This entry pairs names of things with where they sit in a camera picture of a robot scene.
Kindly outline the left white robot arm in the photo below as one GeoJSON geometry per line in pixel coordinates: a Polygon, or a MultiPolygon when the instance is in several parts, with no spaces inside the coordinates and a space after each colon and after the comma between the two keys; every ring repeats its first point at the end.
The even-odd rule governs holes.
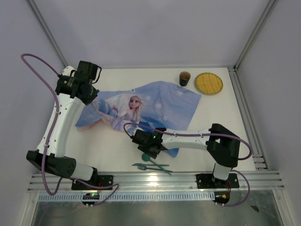
{"type": "Polygon", "coordinates": [[[37,149],[26,155],[37,169],[62,178],[80,179],[88,189],[98,185],[96,168],[66,157],[66,142],[79,108],[97,97],[99,91],[93,84],[99,80],[101,70],[91,62],[80,61],[77,69],[58,76],[54,110],[45,134],[37,149]]]}

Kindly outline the blue pink Elsa cloth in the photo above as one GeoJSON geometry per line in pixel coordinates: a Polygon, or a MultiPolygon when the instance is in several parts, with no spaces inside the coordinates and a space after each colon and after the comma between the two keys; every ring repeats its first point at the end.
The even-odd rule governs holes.
{"type": "Polygon", "coordinates": [[[132,133],[134,123],[149,127],[187,130],[201,95],[170,82],[157,81],[129,91],[100,91],[84,106],[75,126],[88,128],[98,121],[132,133]]]}

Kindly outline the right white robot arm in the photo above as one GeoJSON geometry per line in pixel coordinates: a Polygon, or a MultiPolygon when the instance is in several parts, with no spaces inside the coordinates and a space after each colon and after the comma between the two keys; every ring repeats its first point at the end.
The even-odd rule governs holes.
{"type": "Polygon", "coordinates": [[[216,187],[226,184],[230,171],[238,166],[240,138],[220,124],[197,132],[138,125],[130,138],[140,151],[153,159],[162,151],[178,148],[207,151],[215,160],[210,177],[216,187]]]}

